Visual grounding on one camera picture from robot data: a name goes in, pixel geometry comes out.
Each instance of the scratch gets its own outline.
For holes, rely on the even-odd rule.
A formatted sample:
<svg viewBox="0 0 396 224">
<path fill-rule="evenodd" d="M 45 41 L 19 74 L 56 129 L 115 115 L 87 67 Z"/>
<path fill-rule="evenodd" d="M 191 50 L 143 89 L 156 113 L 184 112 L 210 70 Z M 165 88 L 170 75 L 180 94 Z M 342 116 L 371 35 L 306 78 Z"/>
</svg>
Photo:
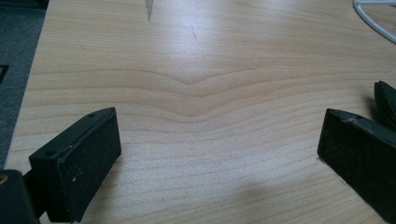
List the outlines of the scratch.
<svg viewBox="0 0 396 224">
<path fill-rule="evenodd" d="M 148 11 L 148 21 L 151 21 L 151 12 L 152 5 L 154 4 L 154 0 L 145 0 L 146 1 L 146 10 Z"/>
<path fill-rule="evenodd" d="M 192 29 L 192 35 L 194 36 L 194 38 L 195 38 L 195 41 L 198 41 L 198 39 L 197 39 L 197 35 L 195 34 L 195 31 L 194 31 L 194 27 L 193 27 L 193 26 L 191 26 L 191 29 Z"/>
</svg>

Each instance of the white cable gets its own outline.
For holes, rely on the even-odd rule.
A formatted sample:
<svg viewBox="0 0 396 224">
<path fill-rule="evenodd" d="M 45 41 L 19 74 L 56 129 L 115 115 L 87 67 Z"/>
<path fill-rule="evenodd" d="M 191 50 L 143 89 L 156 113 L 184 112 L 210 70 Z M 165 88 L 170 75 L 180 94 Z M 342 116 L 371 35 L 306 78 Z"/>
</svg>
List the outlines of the white cable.
<svg viewBox="0 0 396 224">
<path fill-rule="evenodd" d="M 371 26 L 374 30 L 379 32 L 382 36 L 384 36 L 386 39 L 390 40 L 394 44 L 396 44 L 396 36 L 384 28 L 382 28 L 380 25 L 378 25 L 375 21 L 373 21 L 369 15 L 364 11 L 364 9 L 361 6 L 364 5 L 391 5 L 391 6 L 396 6 L 396 0 L 354 0 L 353 1 L 353 6 L 355 10 L 358 12 L 358 14 L 361 16 L 361 18 L 367 22 L 369 26 Z"/>
</svg>

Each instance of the gray carpet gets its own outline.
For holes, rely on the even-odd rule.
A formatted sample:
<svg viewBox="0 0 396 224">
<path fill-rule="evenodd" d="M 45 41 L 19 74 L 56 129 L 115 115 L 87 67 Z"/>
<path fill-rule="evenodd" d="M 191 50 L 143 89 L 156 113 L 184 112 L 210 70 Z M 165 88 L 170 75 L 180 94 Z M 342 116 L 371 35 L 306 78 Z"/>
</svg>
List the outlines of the gray carpet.
<svg viewBox="0 0 396 224">
<path fill-rule="evenodd" d="M 0 169 L 15 129 L 45 9 L 31 1 L 0 1 Z"/>
</svg>

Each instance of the wooden table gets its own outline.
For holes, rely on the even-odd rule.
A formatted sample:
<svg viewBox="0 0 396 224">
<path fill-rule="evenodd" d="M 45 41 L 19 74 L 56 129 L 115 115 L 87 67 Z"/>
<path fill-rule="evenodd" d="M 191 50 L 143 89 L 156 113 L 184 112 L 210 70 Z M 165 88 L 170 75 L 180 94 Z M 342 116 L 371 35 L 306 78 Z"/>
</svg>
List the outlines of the wooden table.
<svg viewBox="0 0 396 224">
<path fill-rule="evenodd" d="M 380 79 L 396 47 L 349 0 L 51 0 L 7 168 L 115 106 L 83 223 L 382 223 L 317 155 L 325 109 L 372 118 Z"/>
</svg>

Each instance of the black clamp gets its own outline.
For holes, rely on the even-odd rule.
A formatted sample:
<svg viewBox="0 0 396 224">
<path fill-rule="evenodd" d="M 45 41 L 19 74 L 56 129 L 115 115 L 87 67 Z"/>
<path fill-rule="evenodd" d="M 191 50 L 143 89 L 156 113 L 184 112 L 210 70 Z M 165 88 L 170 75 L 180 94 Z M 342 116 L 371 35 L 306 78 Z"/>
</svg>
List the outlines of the black clamp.
<svg viewBox="0 0 396 224">
<path fill-rule="evenodd" d="M 0 223 L 80 222 L 121 154 L 114 107 L 74 123 L 29 157 L 32 170 L 0 171 Z"/>
<path fill-rule="evenodd" d="M 318 155 L 389 223 L 396 223 L 396 90 L 375 83 L 375 102 L 385 126 L 327 109 Z"/>
</svg>

